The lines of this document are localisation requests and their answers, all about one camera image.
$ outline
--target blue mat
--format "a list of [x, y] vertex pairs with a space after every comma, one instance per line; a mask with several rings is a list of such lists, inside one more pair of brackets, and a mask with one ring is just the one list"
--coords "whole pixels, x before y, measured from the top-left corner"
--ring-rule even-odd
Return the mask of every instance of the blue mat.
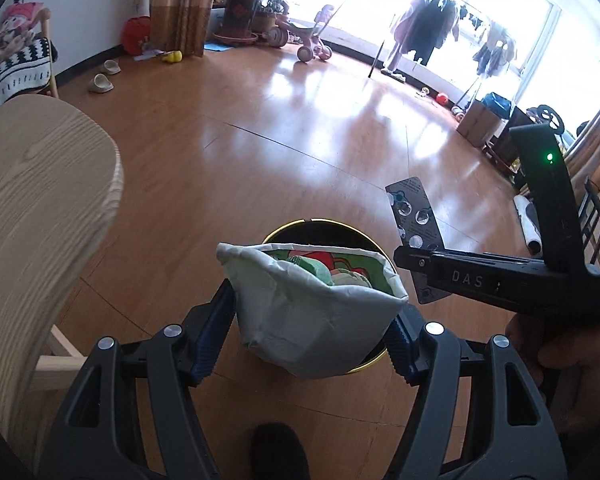
[[219, 43], [212, 43], [211, 41], [207, 41], [205, 43], [205, 50], [213, 50], [214, 52], [222, 52], [224, 50], [229, 50], [230, 48], [233, 47], [229, 45], [221, 45]]

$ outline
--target cardboard box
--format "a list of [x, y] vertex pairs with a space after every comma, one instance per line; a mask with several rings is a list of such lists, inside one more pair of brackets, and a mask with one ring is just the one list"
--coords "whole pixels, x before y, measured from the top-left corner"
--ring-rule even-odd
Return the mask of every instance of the cardboard box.
[[480, 101], [474, 101], [460, 121], [456, 131], [479, 150], [484, 143], [506, 124]]

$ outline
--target red ball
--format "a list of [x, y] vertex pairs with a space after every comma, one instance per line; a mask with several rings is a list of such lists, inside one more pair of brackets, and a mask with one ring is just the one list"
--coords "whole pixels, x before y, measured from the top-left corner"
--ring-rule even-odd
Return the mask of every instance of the red ball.
[[436, 102], [439, 105], [446, 105], [449, 102], [449, 96], [443, 93], [436, 95]]

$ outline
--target food packaging bag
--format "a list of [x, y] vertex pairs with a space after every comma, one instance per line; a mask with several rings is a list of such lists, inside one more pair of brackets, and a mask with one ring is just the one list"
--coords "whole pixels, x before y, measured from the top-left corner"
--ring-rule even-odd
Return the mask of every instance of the food packaging bag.
[[[363, 273], [373, 288], [329, 286], [284, 261], [295, 254], [319, 259], [330, 270]], [[218, 244], [216, 256], [236, 293], [242, 344], [300, 378], [331, 377], [357, 367], [409, 299], [389, 261], [371, 251]]]

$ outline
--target yellow toy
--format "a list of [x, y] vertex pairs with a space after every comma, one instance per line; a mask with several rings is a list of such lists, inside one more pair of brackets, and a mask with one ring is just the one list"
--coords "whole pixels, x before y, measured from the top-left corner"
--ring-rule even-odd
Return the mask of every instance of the yellow toy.
[[165, 63], [179, 63], [182, 61], [182, 53], [179, 50], [172, 50], [162, 56], [162, 60]]

